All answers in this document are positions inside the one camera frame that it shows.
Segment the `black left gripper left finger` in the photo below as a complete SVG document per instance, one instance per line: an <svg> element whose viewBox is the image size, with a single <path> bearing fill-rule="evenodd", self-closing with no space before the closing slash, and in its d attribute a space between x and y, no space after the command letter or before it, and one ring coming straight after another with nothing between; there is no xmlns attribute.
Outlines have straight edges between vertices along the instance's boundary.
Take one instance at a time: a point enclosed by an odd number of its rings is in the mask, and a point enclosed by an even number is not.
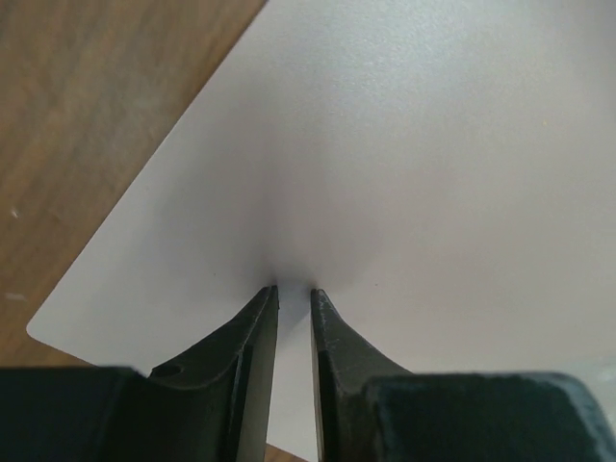
<svg viewBox="0 0 616 462"><path fill-rule="evenodd" d="M149 374L3 369L2 459L262 459L278 309L277 289L261 289L232 320Z"/></svg>

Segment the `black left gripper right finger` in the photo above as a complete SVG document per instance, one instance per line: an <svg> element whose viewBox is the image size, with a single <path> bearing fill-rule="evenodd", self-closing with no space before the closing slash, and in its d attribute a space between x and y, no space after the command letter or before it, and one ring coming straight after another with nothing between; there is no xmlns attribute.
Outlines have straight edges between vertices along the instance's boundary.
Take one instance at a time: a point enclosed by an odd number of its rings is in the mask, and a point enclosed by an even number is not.
<svg viewBox="0 0 616 462"><path fill-rule="evenodd" d="M322 461L611 461L615 437L574 377L557 372L412 373L311 293Z"/></svg>

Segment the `pink file folder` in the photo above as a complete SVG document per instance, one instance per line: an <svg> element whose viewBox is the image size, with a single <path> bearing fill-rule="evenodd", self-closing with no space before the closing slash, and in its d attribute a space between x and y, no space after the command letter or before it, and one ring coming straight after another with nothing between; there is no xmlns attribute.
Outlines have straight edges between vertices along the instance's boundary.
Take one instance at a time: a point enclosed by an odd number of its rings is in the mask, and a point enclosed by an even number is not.
<svg viewBox="0 0 616 462"><path fill-rule="evenodd" d="M309 292L412 372L615 416L615 5L270 1L29 322L149 372L277 284L269 443L318 457Z"/></svg>

